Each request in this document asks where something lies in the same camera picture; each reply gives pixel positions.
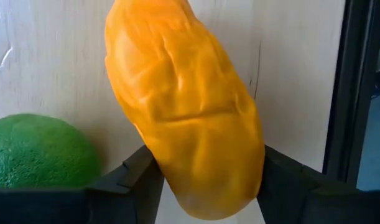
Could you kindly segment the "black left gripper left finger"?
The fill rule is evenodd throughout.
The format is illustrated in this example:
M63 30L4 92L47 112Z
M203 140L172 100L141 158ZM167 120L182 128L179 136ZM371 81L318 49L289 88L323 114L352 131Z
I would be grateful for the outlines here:
M0 224L154 224L163 184L142 146L86 187L0 189Z

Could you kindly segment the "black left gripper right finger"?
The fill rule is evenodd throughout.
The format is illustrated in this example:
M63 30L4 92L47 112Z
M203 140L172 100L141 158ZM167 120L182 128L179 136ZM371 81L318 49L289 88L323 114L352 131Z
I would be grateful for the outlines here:
M271 147L257 201L266 224L380 224L380 190L329 179Z

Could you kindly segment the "green lime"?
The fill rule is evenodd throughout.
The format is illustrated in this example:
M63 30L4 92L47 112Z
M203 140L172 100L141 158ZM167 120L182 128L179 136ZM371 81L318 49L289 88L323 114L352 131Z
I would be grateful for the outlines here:
M84 187L102 175L90 140L67 122L38 114L0 119L0 187Z

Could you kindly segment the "orange mango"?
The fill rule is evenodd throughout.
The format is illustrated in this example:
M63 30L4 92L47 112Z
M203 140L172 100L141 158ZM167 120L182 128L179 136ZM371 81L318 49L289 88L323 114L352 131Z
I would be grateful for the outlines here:
M114 0L106 71L179 205L204 220L254 200L265 148L253 98L188 0Z

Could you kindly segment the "black aluminium table frame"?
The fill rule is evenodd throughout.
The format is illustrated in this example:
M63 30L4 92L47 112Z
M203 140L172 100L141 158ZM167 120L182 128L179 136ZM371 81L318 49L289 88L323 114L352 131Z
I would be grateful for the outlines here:
M380 0L346 0L323 173L356 186L380 49Z

